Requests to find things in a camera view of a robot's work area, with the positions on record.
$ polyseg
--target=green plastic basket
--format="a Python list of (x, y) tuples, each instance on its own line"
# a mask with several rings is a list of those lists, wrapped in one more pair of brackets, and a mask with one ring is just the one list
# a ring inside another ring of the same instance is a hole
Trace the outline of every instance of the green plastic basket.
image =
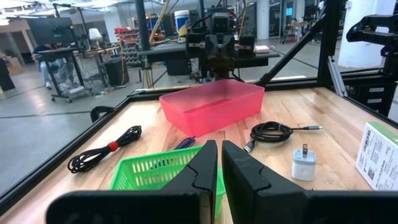
[[(119, 162), (111, 190), (160, 190), (191, 161), (202, 146), (123, 159)], [(217, 170), (216, 218), (225, 194), (223, 173)]]

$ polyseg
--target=cardboard box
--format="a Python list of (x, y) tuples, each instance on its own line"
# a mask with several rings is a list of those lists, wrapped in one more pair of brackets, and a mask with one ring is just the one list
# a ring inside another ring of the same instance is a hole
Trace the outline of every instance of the cardboard box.
[(22, 65), (19, 63), (18, 58), (7, 58), (7, 67), (16, 67), (22, 69)]
[(355, 167), (374, 190), (398, 190), (398, 136), (366, 123)]
[(7, 67), (8, 72), (11, 75), (19, 75), (24, 73), (24, 70), (22, 68), (17, 68), (17, 67)]

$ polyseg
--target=pink plastic bin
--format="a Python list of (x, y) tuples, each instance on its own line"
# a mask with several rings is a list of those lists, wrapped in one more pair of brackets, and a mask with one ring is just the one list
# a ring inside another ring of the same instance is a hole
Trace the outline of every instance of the pink plastic bin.
[(168, 121), (188, 136), (202, 136), (261, 110), (264, 88), (220, 80), (160, 97)]

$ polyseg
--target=coiled black cable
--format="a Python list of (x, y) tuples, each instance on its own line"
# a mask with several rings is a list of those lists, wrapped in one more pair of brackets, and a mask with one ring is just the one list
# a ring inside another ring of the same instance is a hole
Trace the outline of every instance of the coiled black cable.
[(136, 141), (141, 136), (141, 126), (129, 128), (118, 140), (109, 143), (100, 149), (91, 149), (73, 157), (68, 163), (68, 169), (72, 174), (77, 172), (87, 172), (96, 166), (109, 153), (116, 151), (119, 147)]
[[(257, 124), (251, 129), (250, 137), (252, 141), (249, 141), (244, 150), (250, 152), (254, 149), (256, 141), (259, 142), (282, 142), (287, 140), (290, 135), (293, 134), (294, 130), (319, 130), (321, 126), (307, 126), (303, 128), (290, 128), (284, 124), (268, 121), (266, 123)], [(280, 131), (280, 134), (272, 134), (271, 131)]]

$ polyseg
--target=wooden tabletop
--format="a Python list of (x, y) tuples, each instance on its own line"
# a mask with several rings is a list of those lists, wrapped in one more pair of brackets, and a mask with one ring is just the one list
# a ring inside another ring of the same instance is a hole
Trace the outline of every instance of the wooden tabletop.
[[(260, 114), (197, 138), (196, 145), (215, 139), (221, 155), (222, 140), (229, 139), (243, 147), (249, 141), (250, 129), (265, 121), (278, 121), (292, 128), (323, 126), (321, 131), (296, 131), (286, 142), (256, 146), (251, 155), (271, 169), (306, 189), (370, 189), (354, 164), (365, 123), (379, 120), (324, 88), (266, 92)], [(142, 126), (140, 140), (112, 153), (85, 174), (71, 174), (67, 169), (68, 159), (0, 217), (0, 223), (45, 223), (46, 209), (58, 196), (72, 190), (109, 189), (120, 159), (168, 151), (186, 137), (166, 121), (158, 101), (140, 101), (124, 108), (75, 154), (103, 147), (138, 124)], [(313, 182), (291, 178), (292, 151), (303, 143), (317, 154)], [(217, 222), (232, 223), (226, 196)]]

